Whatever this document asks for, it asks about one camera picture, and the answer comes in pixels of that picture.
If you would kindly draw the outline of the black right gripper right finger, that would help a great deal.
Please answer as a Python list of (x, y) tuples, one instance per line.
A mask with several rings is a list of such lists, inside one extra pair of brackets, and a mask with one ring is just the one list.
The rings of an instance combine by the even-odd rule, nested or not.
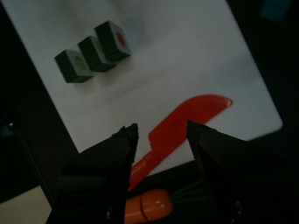
[(276, 214), (270, 179), (282, 167), (280, 157), (193, 121), (186, 135), (217, 223), (268, 224)]

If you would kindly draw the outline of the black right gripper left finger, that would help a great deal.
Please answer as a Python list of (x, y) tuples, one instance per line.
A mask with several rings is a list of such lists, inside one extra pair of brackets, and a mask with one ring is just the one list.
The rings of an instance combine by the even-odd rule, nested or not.
[(138, 125), (122, 128), (65, 166), (46, 224), (125, 224)]

